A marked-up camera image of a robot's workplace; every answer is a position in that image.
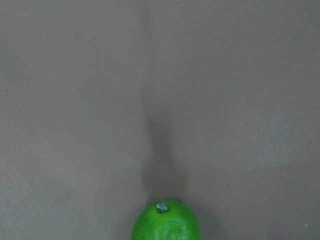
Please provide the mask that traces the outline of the green lime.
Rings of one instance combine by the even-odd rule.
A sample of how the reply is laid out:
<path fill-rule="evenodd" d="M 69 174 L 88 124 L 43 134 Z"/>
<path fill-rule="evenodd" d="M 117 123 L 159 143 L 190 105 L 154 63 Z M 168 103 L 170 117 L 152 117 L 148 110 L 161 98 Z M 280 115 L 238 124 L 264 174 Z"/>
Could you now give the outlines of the green lime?
<path fill-rule="evenodd" d="M 136 219 L 132 240 L 202 240 L 196 215 L 176 200 L 157 201 Z"/>

